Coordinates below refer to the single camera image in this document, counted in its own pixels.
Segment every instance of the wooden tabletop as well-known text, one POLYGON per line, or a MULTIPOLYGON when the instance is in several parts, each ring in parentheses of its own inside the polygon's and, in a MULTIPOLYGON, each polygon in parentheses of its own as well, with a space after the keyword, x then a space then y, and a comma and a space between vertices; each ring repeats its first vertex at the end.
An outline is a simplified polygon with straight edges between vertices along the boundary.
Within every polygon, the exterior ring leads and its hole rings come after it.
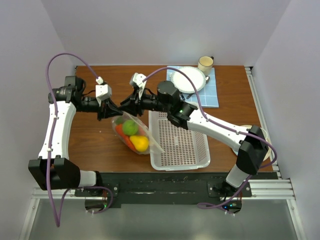
MULTIPOLYGON (((129 81, 134 73, 148 75, 161 67, 164 66, 94 66, 93 69, 111 86, 111 99, 120 105, 133 91, 129 81)), ((204 110, 235 125, 260 126, 245 68, 214 66, 214 69, 219 108, 204 110)), ((76 75, 86 81, 85 93, 95 89, 95 77, 85 66, 79 66, 76 75)), ((164 70, 149 79, 146 86, 156 93, 157 84, 165 80, 164 70)), ((148 111, 140 119, 148 126, 148 111)), ((211 137, 208 137, 208 143, 210 165, 193 172, 228 172, 236 162, 236 155, 228 146, 211 137)), ((96 113, 75 114, 69 139, 69 158, 81 170, 87 171, 156 172, 150 164, 150 155, 132 152, 113 132, 111 118, 97 121, 96 113)), ((272 167, 262 171, 272 171, 272 167)))

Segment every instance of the white wall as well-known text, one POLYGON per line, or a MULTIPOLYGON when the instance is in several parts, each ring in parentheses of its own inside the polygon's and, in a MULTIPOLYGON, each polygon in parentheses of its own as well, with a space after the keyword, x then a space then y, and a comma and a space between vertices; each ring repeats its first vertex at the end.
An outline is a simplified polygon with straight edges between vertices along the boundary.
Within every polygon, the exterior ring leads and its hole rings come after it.
MULTIPOLYGON (((5 0, 0 8, 0 239, 19 234, 35 185, 28 171, 49 119, 47 61, 64 48, 40 0, 5 0)), ((72 71, 61 57, 50 72, 60 86, 72 71)))
POLYGON ((320 1, 292 0, 253 68, 279 167, 320 239, 320 1))
POLYGON ((290 0, 42 2, 65 49, 92 65, 196 64, 214 55, 218 65, 252 66, 290 0))

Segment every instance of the gray floor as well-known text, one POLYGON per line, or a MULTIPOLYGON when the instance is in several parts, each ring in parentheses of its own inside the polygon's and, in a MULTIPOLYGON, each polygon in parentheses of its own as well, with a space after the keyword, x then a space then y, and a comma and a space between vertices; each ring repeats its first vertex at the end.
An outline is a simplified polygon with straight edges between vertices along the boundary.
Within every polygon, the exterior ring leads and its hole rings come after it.
POLYGON ((49 201, 36 214, 31 240, 296 240, 285 200, 247 200, 235 217, 193 205, 123 205, 85 213, 84 200, 65 200, 57 228, 49 201))

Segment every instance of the clear plastic bag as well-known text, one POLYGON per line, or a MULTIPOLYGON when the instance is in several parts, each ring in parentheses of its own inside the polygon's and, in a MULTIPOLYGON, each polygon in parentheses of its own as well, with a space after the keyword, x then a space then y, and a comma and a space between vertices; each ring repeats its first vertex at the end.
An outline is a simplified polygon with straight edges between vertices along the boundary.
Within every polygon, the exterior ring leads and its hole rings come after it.
POLYGON ((152 137, 148 127, 139 118, 124 112, 112 118, 115 134, 137 154, 161 154, 164 150, 152 137))

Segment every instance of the checkered placemat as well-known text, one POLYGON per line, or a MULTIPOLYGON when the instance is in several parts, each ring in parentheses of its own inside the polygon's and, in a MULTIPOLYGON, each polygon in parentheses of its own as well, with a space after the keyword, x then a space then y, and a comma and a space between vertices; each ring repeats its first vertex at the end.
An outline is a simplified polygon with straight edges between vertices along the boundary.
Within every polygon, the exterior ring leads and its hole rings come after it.
MULTIPOLYGON (((168 66, 171 68, 180 69, 181 66, 168 66)), ((168 69, 166 71, 166 80, 171 81, 171 75, 174 70, 168 69)), ((209 82, 199 91, 201 105, 204 108, 218 108, 218 94, 217 94, 217 86, 216 86, 216 74, 215 69, 212 68, 209 74, 210 80, 209 82)), ((189 99, 187 99, 188 93, 183 93, 186 102, 198 102, 196 94, 194 93, 189 99)))

